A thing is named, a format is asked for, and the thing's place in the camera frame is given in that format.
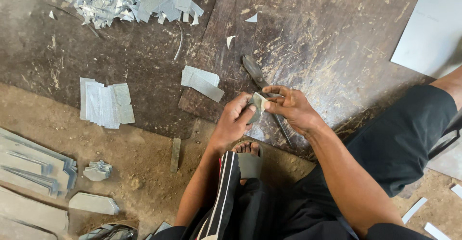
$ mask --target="dirt floor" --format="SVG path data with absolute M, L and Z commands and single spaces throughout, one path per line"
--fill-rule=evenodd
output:
M 215 124 L 196 119 L 193 134 L 182 141 L 179 170 L 170 173 L 172 139 L 130 125 L 107 130 L 79 119 L 79 109 L 0 83 L 0 127 L 77 160 L 76 187 L 65 199 L 49 199 L 0 182 L 0 185 L 46 204 L 69 211 L 68 235 L 77 239 L 105 222 L 123 219 L 140 221 L 139 239 L 155 231 L 162 221 L 172 224 L 189 179 L 206 147 Z M 308 174 L 313 163 L 263 144 L 266 159 L 262 178 L 274 186 L 287 185 Z M 114 167 L 109 179 L 92 182 L 82 177 L 90 161 L 104 160 Z M 452 240 L 462 239 L 462 200 L 450 187 L 462 184 L 428 170 L 417 183 L 393 198 L 403 215 L 421 197 L 428 202 L 407 226 L 423 233 L 431 222 Z M 77 192 L 110 196 L 121 208 L 119 215 L 101 215 L 67 208 Z

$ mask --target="forearm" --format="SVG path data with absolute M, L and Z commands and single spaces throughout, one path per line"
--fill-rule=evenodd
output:
M 397 208 L 327 126 L 305 136 L 324 172 L 338 208 L 359 236 L 377 223 L 403 225 Z
M 219 159 L 225 148 L 209 143 L 180 201 L 175 226 L 188 226 L 200 207 L 213 205 L 219 178 Z

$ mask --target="metal shears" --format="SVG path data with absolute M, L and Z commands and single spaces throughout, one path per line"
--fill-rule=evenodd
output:
M 252 58 L 252 56 L 245 54 L 242 57 L 242 62 L 244 63 L 244 67 L 247 70 L 247 72 L 250 74 L 252 79 L 255 81 L 257 86 L 260 89 L 263 89 L 266 86 L 269 86 L 268 82 L 266 82 L 265 78 L 263 77 L 262 70 L 258 66 L 257 62 L 255 59 Z M 268 98 L 269 96 L 266 93 L 261 93 L 261 95 L 265 98 Z M 279 115 L 273 114 L 274 119 L 276 119 L 276 122 L 278 123 L 282 134 L 286 138 L 287 142 L 289 143 L 290 147 L 292 147 L 292 143 L 289 140 L 289 137 L 287 136 L 286 130 L 284 129 L 284 126 L 282 126 L 281 121 L 279 119 Z

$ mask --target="scratched wooden surface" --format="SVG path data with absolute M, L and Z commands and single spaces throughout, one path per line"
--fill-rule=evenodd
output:
M 215 121 L 241 91 L 257 91 L 242 66 L 251 54 L 269 84 L 299 89 L 343 138 L 413 84 L 430 78 L 389 60 L 417 0 L 217 0 L 194 66 L 220 76 L 218 104 L 192 89 L 179 107 Z M 258 23 L 244 20 L 261 11 Z M 226 37 L 236 35 L 230 51 Z M 310 158 L 308 143 L 287 127 L 290 149 L 269 114 L 249 135 Z
M 131 125 L 187 139 L 197 117 L 178 108 L 181 72 L 197 53 L 216 0 L 194 1 L 205 12 L 198 25 L 189 25 L 191 17 L 180 22 L 184 39 L 174 61 L 181 37 L 176 22 L 115 20 L 97 30 L 97 38 L 81 20 L 49 5 L 61 0 L 0 0 L 0 82 L 76 108 L 80 77 L 128 83 L 136 120 Z M 48 16 L 50 10 L 57 20 Z

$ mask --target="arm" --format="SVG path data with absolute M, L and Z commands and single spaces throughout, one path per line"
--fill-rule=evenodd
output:
M 200 207 L 213 206 L 219 179 L 218 160 L 225 153 L 228 144 L 238 140 L 252 128 L 247 122 L 257 108 L 250 106 L 241 114 L 251 98 L 252 95 L 243 92 L 225 106 L 199 166 L 183 193 L 175 226 L 188 226 Z
M 283 115 L 309 141 L 335 203 L 359 237 L 364 238 L 367 230 L 377 223 L 404 225 L 385 191 L 356 162 L 301 91 L 269 86 L 263 92 L 284 96 L 269 98 L 265 108 Z

